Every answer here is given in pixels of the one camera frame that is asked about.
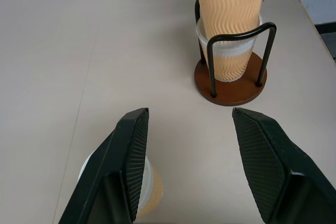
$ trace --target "stacked paper cups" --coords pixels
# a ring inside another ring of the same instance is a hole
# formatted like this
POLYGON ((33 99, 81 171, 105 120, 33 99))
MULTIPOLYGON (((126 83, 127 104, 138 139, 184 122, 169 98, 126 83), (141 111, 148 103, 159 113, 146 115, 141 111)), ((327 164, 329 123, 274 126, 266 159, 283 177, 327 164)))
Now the stacked paper cups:
MULTIPOLYGON (((207 60, 206 45, 218 34, 239 34, 256 28, 262 0, 199 0, 201 19, 197 35, 207 60)), ((231 82, 245 72, 256 37, 242 41, 222 41, 214 44, 215 78, 231 82)))

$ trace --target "white table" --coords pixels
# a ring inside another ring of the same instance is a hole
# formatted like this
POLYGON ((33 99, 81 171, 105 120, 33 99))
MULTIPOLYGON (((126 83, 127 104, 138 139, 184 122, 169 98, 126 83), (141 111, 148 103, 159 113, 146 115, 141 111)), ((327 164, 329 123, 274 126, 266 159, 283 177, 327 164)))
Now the white table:
MULTIPOLYGON (((144 106, 164 196, 138 221, 262 223, 232 108, 194 85, 194 2, 0 0, 2 223, 58 223, 86 157, 144 106)), ((336 186, 335 64, 299 0, 261 14, 278 32, 265 89, 243 107, 275 118, 336 186)))

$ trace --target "black metal wire frame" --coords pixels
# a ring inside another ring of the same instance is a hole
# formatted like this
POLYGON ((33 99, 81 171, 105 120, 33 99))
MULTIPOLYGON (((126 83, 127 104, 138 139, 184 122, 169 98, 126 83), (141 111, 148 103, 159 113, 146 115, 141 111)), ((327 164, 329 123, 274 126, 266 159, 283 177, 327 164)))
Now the black metal wire frame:
MULTIPOLYGON (((196 23, 198 22, 200 16, 200 3, 198 0, 196 0, 195 3, 195 18, 196 18, 196 23)), ((274 42, 274 38, 277 32, 277 26, 272 23, 272 22, 267 22, 264 23, 260 26, 258 26, 257 28, 251 30, 251 31, 247 31, 245 33, 241 33, 241 34, 219 34, 216 35, 214 37, 212 37, 208 44, 207 44, 207 57, 208 57, 208 69, 209 69, 209 76, 210 76, 210 83, 211 83, 211 96, 212 97, 216 97, 217 93, 216 93, 216 86, 215 86, 215 71, 214 71, 214 56, 213 56, 213 44, 219 41, 238 41, 238 40, 244 40, 244 39, 249 39, 252 38, 254 36, 257 36, 258 34, 262 33, 265 30, 269 29, 269 34, 268 34, 268 39, 267 39, 267 43, 266 43, 266 48, 265 48, 265 52, 264 52, 264 56, 263 56, 263 61, 261 63, 261 68, 259 71, 259 75, 258 75, 258 79, 255 82, 255 85, 257 87, 261 87, 262 86, 262 80, 264 78, 265 75, 265 71, 266 71, 266 65, 269 59, 269 55, 271 53, 271 49, 273 46, 273 42, 274 42)), ((205 57, 203 54, 203 50, 200 44, 200 41, 198 40, 198 43, 200 45, 200 53, 201 53, 201 63, 204 64, 205 63, 205 57)))

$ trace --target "textured grip surface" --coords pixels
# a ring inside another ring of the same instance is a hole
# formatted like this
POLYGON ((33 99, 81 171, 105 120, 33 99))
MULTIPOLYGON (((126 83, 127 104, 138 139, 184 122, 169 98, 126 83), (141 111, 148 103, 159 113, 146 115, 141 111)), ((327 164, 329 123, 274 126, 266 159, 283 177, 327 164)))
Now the textured grip surface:
POLYGON ((136 122, 125 163, 126 195, 131 220, 135 221, 145 166, 149 114, 145 112, 136 122))
POLYGON ((281 161, 257 122, 237 113, 234 122, 244 171, 264 222, 268 222, 285 181, 281 161))

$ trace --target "rippled paper cup sleeve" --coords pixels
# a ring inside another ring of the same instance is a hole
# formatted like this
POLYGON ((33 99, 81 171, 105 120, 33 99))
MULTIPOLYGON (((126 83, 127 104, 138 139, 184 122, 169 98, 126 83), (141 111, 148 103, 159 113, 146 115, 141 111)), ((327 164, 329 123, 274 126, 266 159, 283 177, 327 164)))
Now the rippled paper cup sleeve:
POLYGON ((144 206, 144 208, 140 212, 138 212, 138 214, 136 215, 137 217, 149 214, 159 205, 162 199, 162 195, 163 195, 162 179, 154 167, 152 167, 152 170, 153 170, 153 176, 154 176, 152 194, 147 204, 144 206))
POLYGON ((262 0, 199 0, 207 39, 256 28, 261 3, 262 0))
MULTIPOLYGON (((203 48, 203 53, 206 63, 208 63, 205 48, 203 48)), ((232 58, 214 55, 215 79, 224 82, 232 82, 239 79, 245 73, 251 54, 252 49, 232 58)))

